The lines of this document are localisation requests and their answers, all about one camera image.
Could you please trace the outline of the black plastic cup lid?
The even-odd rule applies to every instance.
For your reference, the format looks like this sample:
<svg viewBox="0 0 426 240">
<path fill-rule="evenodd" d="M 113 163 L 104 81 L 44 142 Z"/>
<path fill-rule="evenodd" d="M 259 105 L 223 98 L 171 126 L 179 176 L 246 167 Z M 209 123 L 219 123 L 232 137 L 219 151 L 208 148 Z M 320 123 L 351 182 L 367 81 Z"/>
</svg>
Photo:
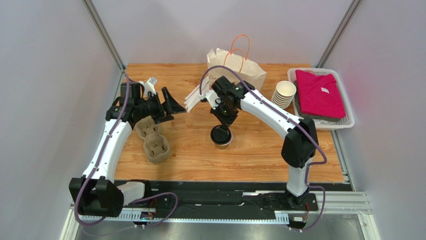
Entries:
<svg viewBox="0 0 426 240">
<path fill-rule="evenodd" d="M 232 132 L 227 126 L 216 125 L 210 131 L 210 138 L 214 144 L 224 144 L 232 141 Z"/>
</svg>

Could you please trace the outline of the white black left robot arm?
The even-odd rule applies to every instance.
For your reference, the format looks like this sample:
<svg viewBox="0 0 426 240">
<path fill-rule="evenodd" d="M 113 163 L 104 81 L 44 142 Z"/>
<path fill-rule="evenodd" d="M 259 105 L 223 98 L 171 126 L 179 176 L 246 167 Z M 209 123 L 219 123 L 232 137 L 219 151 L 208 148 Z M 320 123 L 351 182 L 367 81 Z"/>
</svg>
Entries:
<svg viewBox="0 0 426 240">
<path fill-rule="evenodd" d="M 186 111 L 166 87 L 161 91 L 164 101 L 149 82 L 121 84 L 119 96 L 106 112 L 103 136 L 90 164 L 81 177 L 73 177 L 69 182 L 77 217 L 118 217 L 124 206 L 142 199 L 150 191 L 146 180 L 117 186 L 114 176 L 126 140 L 137 122 L 148 118 L 159 124 Z"/>
</svg>

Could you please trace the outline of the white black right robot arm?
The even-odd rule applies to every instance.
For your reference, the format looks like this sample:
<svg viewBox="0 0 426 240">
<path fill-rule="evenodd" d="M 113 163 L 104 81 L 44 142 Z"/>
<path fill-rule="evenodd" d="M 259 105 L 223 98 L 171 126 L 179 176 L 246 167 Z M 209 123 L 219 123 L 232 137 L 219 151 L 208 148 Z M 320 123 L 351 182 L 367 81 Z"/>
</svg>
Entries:
<svg viewBox="0 0 426 240">
<path fill-rule="evenodd" d="M 210 132 L 217 147 L 227 147 L 233 135 L 229 127 L 240 110 L 250 113 L 272 128 L 282 139 L 281 156 L 288 164 L 288 182 L 285 203 L 291 208 L 302 206 L 309 193 L 307 171 L 318 148 L 318 136 L 314 121 L 298 118 L 266 99 L 246 81 L 238 84 L 225 76 L 218 78 L 212 89 L 200 98 L 211 105 L 210 113 L 220 124 Z"/>
</svg>

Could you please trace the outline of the white paper takeout bag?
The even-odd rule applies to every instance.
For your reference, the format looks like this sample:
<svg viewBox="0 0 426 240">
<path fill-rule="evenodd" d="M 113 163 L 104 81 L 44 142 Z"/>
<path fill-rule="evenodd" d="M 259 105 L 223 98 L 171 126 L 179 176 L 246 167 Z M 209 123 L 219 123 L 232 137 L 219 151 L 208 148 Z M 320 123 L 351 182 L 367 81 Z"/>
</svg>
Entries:
<svg viewBox="0 0 426 240">
<path fill-rule="evenodd" d="M 247 38 L 248 36 L 245 34 L 236 36 L 231 43 L 230 50 L 211 49 L 206 55 L 207 67 L 225 66 L 237 73 L 242 80 L 254 86 L 256 90 L 261 90 L 267 72 L 256 62 L 248 59 L 250 45 L 247 46 L 246 51 L 234 47 L 236 40 L 240 37 Z"/>
</svg>

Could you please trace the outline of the white wrapped straws bundle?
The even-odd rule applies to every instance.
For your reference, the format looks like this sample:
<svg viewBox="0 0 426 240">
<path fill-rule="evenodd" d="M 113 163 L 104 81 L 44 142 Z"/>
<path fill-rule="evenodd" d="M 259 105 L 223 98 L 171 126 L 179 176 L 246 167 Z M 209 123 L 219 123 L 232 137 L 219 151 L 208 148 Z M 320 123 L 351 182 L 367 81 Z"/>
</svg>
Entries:
<svg viewBox="0 0 426 240">
<path fill-rule="evenodd" d="M 191 110 L 201 101 L 200 99 L 200 90 L 202 94 L 205 94 L 209 90 L 208 80 L 203 80 L 202 85 L 199 84 L 184 98 L 184 108 L 187 113 L 190 113 Z"/>
</svg>

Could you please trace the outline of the cardboard cup carrier tray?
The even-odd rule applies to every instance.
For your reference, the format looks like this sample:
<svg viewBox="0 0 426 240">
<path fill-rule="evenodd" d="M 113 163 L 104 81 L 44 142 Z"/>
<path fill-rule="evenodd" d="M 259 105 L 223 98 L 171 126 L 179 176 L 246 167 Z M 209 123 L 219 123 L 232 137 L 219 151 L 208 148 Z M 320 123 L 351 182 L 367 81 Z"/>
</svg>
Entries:
<svg viewBox="0 0 426 240">
<path fill-rule="evenodd" d="M 147 159 L 154 164 L 161 163 L 171 156 L 171 147 L 161 127 L 149 116 L 138 121 L 134 130 L 143 141 Z"/>
</svg>

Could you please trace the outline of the stack of paper cups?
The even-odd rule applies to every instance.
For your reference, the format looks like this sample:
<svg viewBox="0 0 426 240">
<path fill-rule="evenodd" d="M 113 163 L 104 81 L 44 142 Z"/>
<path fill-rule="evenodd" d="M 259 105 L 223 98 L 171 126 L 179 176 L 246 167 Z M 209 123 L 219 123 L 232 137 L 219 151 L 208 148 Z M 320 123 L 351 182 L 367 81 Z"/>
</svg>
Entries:
<svg viewBox="0 0 426 240">
<path fill-rule="evenodd" d="M 296 92 L 297 88 L 292 82 L 280 81 L 275 87 L 271 101 L 281 109 L 286 109 L 292 102 Z"/>
</svg>

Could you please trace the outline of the white crumpled cloth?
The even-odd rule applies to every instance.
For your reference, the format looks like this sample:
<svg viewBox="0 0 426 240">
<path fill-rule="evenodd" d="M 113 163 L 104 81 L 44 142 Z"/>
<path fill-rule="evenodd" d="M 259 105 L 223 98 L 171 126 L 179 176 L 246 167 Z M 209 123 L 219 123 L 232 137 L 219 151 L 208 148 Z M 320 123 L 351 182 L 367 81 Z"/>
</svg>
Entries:
<svg viewBox="0 0 426 240">
<path fill-rule="evenodd" d="M 336 128 L 338 126 L 336 122 L 322 120 L 322 119 L 314 119 L 310 117 L 300 117 L 300 122 L 304 123 L 305 125 L 315 125 L 316 128 L 323 128 L 323 129 L 331 129 L 331 128 Z"/>
</svg>

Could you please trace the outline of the pink folded t-shirt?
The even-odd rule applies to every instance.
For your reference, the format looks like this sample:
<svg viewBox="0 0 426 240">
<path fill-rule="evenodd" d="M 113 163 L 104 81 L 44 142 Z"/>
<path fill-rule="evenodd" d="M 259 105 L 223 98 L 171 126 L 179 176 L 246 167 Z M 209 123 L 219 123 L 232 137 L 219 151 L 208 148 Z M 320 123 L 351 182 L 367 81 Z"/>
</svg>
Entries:
<svg viewBox="0 0 426 240">
<path fill-rule="evenodd" d="M 346 116 L 337 81 L 332 74 L 316 75 L 296 70 L 295 76 L 301 113 L 333 119 Z"/>
</svg>

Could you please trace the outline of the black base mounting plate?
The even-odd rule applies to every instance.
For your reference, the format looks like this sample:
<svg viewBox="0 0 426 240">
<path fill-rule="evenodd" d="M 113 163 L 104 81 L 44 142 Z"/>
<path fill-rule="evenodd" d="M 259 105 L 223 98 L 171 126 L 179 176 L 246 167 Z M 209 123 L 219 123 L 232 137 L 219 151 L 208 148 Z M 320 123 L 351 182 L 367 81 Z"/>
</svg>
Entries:
<svg viewBox="0 0 426 240">
<path fill-rule="evenodd" d="M 292 208 L 285 203 L 283 182 L 214 182 L 214 181 L 145 181 L 145 197 L 160 193 L 141 208 L 151 206 L 160 219 L 170 214 L 171 220 L 188 221 L 269 221 L 279 213 L 318 213 L 322 200 L 331 193 L 351 187 L 343 183 L 322 183 L 326 194 L 311 189 L 303 205 Z"/>
</svg>

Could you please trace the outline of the white plastic laundry basket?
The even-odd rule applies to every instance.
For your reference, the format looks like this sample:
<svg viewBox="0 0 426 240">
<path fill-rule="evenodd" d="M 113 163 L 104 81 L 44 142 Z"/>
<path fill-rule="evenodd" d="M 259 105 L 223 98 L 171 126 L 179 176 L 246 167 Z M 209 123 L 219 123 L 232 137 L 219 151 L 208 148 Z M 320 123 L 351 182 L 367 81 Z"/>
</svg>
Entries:
<svg viewBox="0 0 426 240">
<path fill-rule="evenodd" d="M 338 130 L 338 129 L 344 129 L 344 128 L 351 128 L 354 126 L 355 124 L 355 119 L 352 113 L 352 109 L 351 106 L 349 104 L 349 100 L 345 91 L 345 88 L 342 84 L 342 81 L 338 75 L 338 73 L 334 70 L 331 69 L 326 69 L 326 68 L 291 68 L 288 70 L 287 72 L 287 77 L 288 77 L 288 81 L 292 82 L 294 84 L 294 82 L 296 81 L 296 74 L 295 71 L 296 70 L 302 70 L 302 71 L 306 71 L 315 75 L 328 75 L 328 74 L 332 74 L 337 82 L 337 87 L 338 90 L 340 92 L 340 96 L 342 98 L 343 104 L 344 104 L 344 110 L 346 113 L 346 116 L 338 121 L 336 121 L 336 125 L 337 127 L 334 128 L 319 128 L 316 127 L 317 130 Z M 294 107 L 294 112 L 295 115 L 298 117 L 309 117 L 309 116 L 303 116 L 301 115 L 301 113 L 299 113 L 298 109 L 297 109 L 297 103 L 296 103 L 296 94 L 292 100 L 293 102 L 293 107 Z"/>
</svg>

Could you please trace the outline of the aluminium frame rail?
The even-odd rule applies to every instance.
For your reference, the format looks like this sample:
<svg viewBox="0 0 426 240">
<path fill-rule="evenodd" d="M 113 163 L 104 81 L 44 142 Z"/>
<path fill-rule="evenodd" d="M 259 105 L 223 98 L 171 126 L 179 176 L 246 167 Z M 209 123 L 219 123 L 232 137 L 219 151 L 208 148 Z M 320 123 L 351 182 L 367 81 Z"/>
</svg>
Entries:
<svg viewBox="0 0 426 240">
<path fill-rule="evenodd" d="M 367 197 L 312 191 L 297 206 L 283 191 L 174 189 L 96 226 L 67 220 L 63 240 L 378 240 Z"/>
</svg>

